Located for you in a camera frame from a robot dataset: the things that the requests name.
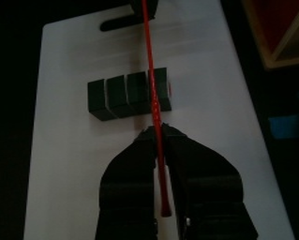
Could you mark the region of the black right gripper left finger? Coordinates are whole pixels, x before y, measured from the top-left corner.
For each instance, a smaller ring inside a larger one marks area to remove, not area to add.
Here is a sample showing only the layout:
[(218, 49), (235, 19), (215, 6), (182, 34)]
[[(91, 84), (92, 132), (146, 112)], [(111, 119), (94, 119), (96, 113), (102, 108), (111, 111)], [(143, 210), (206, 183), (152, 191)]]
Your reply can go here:
[(95, 240), (158, 240), (155, 159), (154, 130), (148, 127), (112, 159), (102, 176)]

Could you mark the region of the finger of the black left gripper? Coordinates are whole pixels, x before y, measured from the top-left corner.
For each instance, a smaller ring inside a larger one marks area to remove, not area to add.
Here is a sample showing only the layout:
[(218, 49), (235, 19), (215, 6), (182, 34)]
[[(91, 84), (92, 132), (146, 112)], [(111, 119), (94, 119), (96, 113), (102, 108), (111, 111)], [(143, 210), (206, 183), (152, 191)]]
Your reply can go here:
[(143, 16), (143, 5), (142, 5), (142, 0), (130, 0), (130, 6), (134, 11), (134, 14), (138, 17)]
[(155, 12), (158, 9), (158, 2), (159, 2), (159, 0), (147, 0), (147, 10), (148, 10), (150, 18), (152, 18), (155, 16)]

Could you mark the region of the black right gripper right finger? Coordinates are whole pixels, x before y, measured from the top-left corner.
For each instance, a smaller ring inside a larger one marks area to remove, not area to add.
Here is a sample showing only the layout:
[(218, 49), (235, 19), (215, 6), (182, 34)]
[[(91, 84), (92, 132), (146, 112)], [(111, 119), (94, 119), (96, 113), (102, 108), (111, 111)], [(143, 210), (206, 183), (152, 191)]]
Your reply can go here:
[(162, 130), (179, 240), (257, 240), (239, 172), (179, 129)]

